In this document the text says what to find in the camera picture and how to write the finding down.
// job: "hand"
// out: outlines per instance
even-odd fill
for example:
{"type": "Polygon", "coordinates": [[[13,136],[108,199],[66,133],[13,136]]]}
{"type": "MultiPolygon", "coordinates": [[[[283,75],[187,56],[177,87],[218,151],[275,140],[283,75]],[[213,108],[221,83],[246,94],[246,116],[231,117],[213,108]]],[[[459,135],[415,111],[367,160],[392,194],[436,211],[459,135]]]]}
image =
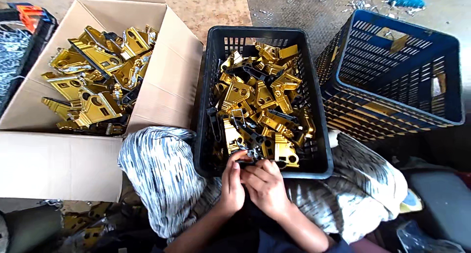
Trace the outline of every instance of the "hand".
{"type": "Polygon", "coordinates": [[[242,183],[249,191],[250,200],[268,217],[280,221],[294,207],[286,196],[285,184],[275,162],[260,160],[241,172],[242,183]]]}
{"type": "Polygon", "coordinates": [[[239,159],[252,160],[247,156],[247,150],[232,154],[222,173],[221,199],[216,205],[223,213],[230,216],[242,208],[245,200],[244,187],[240,183],[240,167],[236,162],[239,159]]]}

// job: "black plastic crate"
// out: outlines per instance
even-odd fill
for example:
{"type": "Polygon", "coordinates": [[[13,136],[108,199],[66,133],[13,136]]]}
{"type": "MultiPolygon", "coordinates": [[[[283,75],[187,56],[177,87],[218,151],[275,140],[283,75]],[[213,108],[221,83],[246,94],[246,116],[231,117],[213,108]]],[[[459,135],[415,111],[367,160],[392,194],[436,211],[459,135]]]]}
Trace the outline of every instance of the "black plastic crate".
{"type": "MultiPolygon", "coordinates": [[[[17,75],[19,76],[26,77],[58,26],[56,18],[46,9],[43,8],[43,10],[47,14],[50,22],[44,21],[42,19],[39,20],[38,26],[36,27],[34,34],[31,36],[28,48],[26,49],[25,54],[21,60],[21,64],[17,70],[17,75]]],[[[0,9],[0,20],[19,21],[19,12],[16,9],[0,9]]],[[[13,95],[16,93],[23,80],[24,78],[16,78],[10,83],[10,87],[5,95],[5,99],[3,100],[3,103],[0,103],[0,117],[7,109],[11,99],[13,98],[13,95]]]]}
{"type": "Polygon", "coordinates": [[[229,53],[238,50],[243,57],[257,55],[254,41],[276,47],[298,45],[300,51],[296,76],[302,80],[298,92],[304,96],[302,105],[308,105],[315,124],[315,138],[306,140],[300,158],[299,168],[286,167],[282,170],[285,178],[328,178],[332,175],[333,160],[327,134],[327,124],[322,106],[319,82],[311,59],[309,42],[306,33],[297,28],[286,27],[230,27],[216,26],[208,32],[206,61],[203,84],[201,85],[200,108],[198,112],[197,136],[194,152],[195,170],[203,177],[221,176],[223,170],[215,164],[224,161],[217,159],[213,153],[214,135],[206,109],[214,107],[216,101],[212,88],[218,82],[219,65],[229,53]]]}
{"type": "Polygon", "coordinates": [[[450,35],[356,10],[316,69],[327,126],[358,140],[464,123],[459,42],[450,35]]]}

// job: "black crate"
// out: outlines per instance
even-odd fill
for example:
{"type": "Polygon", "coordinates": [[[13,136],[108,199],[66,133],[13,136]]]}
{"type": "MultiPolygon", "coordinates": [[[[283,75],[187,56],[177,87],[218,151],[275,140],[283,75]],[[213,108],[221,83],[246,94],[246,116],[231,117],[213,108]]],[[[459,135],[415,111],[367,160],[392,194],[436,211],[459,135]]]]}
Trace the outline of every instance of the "black crate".
{"type": "Polygon", "coordinates": [[[296,76],[302,80],[302,84],[298,92],[305,97],[302,105],[308,105],[313,115],[316,127],[315,139],[308,139],[303,152],[297,152],[300,167],[283,169],[283,177],[312,179],[330,177],[333,171],[332,153],[308,37],[301,29],[286,27],[215,26],[209,30],[203,84],[200,87],[201,98],[193,160],[195,170],[203,177],[217,177],[222,174],[222,169],[217,169],[214,165],[221,164],[223,161],[212,154],[215,139],[206,109],[216,104],[212,88],[220,77],[218,68],[221,61],[225,61],[233,50],[238,50],[243,57],[258,55],[253,45],[254,40],[278,47],[297,44],[300,51],[299,74],[296,76]]]}
{"type": "MultiPolygon", "coordinates": [[[[31,36],[28,48],[23,55],[17,75],[26,77],[32,66],[36,63],[41,52],[46,47],[58,26],[56,18],[44,9],[50,21],[39,20],[38,26],[31,36]]],[[[19,12],[15,9],[0,9],[0,21],[19,21],[19,12]]],[[[10,83],[10,87],[5,95],[3,103],[0,103],[0,117],[10,104],[13,95],[16,93],[24,78],[17,78],[10,83]]]]}

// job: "blue plastic crate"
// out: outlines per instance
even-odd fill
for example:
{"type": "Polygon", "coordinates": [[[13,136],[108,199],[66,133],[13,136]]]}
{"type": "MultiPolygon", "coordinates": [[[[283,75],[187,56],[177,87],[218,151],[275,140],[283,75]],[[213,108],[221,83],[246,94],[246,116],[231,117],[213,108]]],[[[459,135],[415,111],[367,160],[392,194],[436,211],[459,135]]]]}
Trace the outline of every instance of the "blue plastic crate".
{"type": "Polygon", "coordinates": [[[456,38],[356,10],[316,60],[327,126],[362,140],[464,123],[456,38]]]}

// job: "striped fabric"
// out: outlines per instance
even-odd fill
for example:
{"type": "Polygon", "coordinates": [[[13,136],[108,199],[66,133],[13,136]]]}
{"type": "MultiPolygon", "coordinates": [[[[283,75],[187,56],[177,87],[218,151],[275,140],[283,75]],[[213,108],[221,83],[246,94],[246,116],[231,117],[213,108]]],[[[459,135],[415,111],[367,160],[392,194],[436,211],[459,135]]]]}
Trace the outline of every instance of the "striped fabric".
{"type": "MultiPolygon", "coordinates": [[[[130,134],[118,157],[148,209],[152,229],[168,241],[208,212],[221,195],[221,179],[202,178],[193,167],[194,136],[185,129],[148,127],[130,134]]],[[[310,220],[352,243],[381,221],[397,217],[407,183],[360,142],[343,133],[337,140],[332,177],[285,179],[285,185],[288,197],[310,220]]]]}

